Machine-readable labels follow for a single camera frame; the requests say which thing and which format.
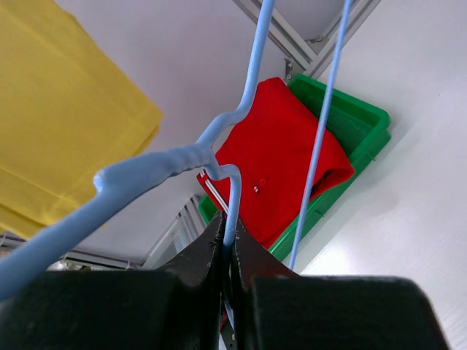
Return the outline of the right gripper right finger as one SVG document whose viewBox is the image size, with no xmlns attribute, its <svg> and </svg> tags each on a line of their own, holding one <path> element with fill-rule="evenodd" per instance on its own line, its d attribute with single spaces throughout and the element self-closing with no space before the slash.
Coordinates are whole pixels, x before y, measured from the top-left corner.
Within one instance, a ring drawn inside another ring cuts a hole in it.
<svg viewBox="0 0 467 350">
<path fill-rule="evenodd" d="M 239 349 L 447 349 L 427 295 L 395 276 L 300 276 L 237 225 L 231 253 Z"/>
</svg>

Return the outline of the yellow trousers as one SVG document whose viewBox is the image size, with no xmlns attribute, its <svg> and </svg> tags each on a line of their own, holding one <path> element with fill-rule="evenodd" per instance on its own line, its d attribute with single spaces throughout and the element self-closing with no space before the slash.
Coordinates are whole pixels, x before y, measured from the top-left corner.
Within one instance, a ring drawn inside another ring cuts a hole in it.
<svg viewBox="0 0 467 350">
<path fill-rule="evenodd" d="M 160 109 L 54 1 L 1 3 L 1 228 L 30 239 L 138 155 Z"/>
</svg>

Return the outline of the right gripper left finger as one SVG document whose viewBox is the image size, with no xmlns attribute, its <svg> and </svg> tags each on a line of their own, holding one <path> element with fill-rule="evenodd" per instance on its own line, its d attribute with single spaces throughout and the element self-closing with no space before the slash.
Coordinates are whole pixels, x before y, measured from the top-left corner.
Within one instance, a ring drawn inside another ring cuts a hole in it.
<svg viewBox="0 0 467 350">
<path fill-rule="evenodd" d="M 44 272 L 1 304 L 3 349 L 216 349 L 225 216 L 151 271 Z"/>
</svg>

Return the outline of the red trousers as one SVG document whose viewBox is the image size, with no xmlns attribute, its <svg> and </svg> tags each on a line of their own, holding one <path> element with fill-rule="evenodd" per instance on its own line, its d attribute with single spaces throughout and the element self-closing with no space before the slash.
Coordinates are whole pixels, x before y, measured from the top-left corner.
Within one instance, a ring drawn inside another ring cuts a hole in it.
<svg viewBox="0 0 467 350">
<path fill-rule="evenodd" d="M 249 114 L 216 152 L 242 177 L 239 217 L 270 248 L 300 212 L 317 118 L 278 77 L 258 84 Z"/>
</svg>

